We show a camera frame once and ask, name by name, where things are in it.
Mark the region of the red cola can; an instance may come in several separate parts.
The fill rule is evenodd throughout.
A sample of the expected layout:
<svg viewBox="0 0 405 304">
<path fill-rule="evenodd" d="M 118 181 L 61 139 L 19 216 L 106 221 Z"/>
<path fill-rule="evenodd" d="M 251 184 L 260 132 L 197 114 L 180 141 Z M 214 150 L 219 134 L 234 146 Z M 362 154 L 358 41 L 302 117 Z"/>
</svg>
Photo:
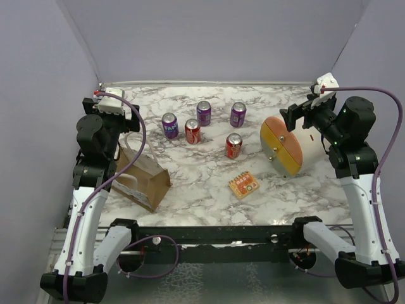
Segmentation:
<svg viewBox="0 0 405 304">
<path fill-rule="evenodd" d="M 239 156 L 242 147 L 242 137 L 237 133 L 227 136 L 225 154 L 228 158 L 235 159 Z"/>
<path fill-rule="evenodd" d="M 189 144 L 197 144 L 201 140 L 201 126 L 198 120 L 190 118 L 185 123 L 185 136 Z"/>
</svg>

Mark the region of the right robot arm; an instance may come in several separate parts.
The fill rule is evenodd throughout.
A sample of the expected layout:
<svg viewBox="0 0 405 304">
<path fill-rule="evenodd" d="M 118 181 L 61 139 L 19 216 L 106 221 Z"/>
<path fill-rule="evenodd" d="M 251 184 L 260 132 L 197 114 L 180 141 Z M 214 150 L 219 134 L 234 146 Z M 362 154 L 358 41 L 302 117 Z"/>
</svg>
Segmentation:
<svg viewBox="0 0 405 304">
<path fill-rule="evenodd" d="M 382 161 L 366 142 L 376 120 L 372 102 L 350 97 L 338 114 L 333 112 L 335 97 L 311 104 L 293 104 L 280 114 L 288 131 L 302 118 L 303 128 L 314 127 L 330 143 L 327 155 L 349 203 L 355 243 L 342 240 L 318 217 L 296 218 L 292 243 L 299 248 L 315 245 L 334 264 L 340 284 L 347 289 L 403 279 L 404 262 L 389 239 L 378 190 L 377 169 Z"/>
</svg>

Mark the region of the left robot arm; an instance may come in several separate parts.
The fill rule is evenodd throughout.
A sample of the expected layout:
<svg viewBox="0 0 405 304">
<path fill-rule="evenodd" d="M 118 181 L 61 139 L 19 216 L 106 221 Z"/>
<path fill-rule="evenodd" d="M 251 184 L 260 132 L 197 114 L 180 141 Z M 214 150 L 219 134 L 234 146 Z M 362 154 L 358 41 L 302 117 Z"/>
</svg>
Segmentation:
<svg viewBox="0 0 405 304">
<path fill-rule="evenodd" d="M 61 254 L 51 272 L 42 274 L 40 288 L 57 300 L 100 303 L 108 285 L 108 272 L 121 251 L 136 248 L 140 235 L 137 223 L 118 220 L 96 244 L 99 219 L 112 182 L 126 171 L 115 163 L 120 134 L 145 132 L 138 106 L 131 106 L 126 119 L 127 101 L 108 92 L 83 101 L 85 116 L 76 125 L 80 146 L 73 169 L 72 214 Z"/>
</svg>

